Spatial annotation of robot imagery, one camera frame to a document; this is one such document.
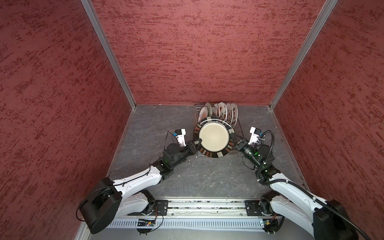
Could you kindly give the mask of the dark rim striped plate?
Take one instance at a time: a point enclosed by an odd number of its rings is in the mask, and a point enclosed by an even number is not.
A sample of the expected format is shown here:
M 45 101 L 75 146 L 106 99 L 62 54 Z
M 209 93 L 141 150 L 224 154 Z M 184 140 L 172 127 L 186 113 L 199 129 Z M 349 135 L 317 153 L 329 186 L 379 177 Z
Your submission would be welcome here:
M 198 122 L 193 131 L 193 139 L 202 139 L 204 156 L 221 158 L 230 153 L 229 143 L 235 144 L 230 134 L 234 133 L 231 124 L 221 117 L 206 117 Z

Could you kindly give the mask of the watermelon plate blue rim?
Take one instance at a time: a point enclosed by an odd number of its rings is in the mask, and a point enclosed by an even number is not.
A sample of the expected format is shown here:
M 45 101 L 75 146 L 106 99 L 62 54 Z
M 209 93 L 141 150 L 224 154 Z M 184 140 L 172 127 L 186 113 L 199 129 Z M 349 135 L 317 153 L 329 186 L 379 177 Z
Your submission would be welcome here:
M 219 103 L 219 116 L 223 119 L 227 118 L 227 105 L 224 102 Z

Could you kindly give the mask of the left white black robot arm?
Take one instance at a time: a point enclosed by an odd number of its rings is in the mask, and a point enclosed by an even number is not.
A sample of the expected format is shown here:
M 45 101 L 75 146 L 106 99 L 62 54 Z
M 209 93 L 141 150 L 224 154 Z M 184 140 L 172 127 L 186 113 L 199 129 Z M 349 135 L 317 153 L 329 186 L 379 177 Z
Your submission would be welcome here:
M 146 189 L 168 179 L 176 166 L 198 152 L 201 142 L 195 139 L 184 147 L 172 143 L 148 169 L 119 180 L 101 179 L 76 210 L 91 234 L 104 230 L 115 217 L 151 213 L 155 199 Z

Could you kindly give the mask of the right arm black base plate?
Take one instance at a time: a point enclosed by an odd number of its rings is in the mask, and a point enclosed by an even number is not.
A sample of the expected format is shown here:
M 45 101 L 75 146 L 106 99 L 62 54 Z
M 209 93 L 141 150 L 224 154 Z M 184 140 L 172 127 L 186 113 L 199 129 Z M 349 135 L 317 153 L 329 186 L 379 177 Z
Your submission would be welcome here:
M 273 210 L 266 200 L 247 200 L 245 201 L 247 216 L 271 216 Z

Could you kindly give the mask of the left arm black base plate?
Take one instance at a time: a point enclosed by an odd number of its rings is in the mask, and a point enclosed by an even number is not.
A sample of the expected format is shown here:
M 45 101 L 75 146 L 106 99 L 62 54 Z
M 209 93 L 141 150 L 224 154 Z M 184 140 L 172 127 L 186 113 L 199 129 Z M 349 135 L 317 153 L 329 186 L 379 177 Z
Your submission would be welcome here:
M 159 213 L 163 216 L 167 215 L 168 211 L 168 200 L 153 200 L 145 207 L 140 213 L 131 213 L 129 216 L 156 216 Z

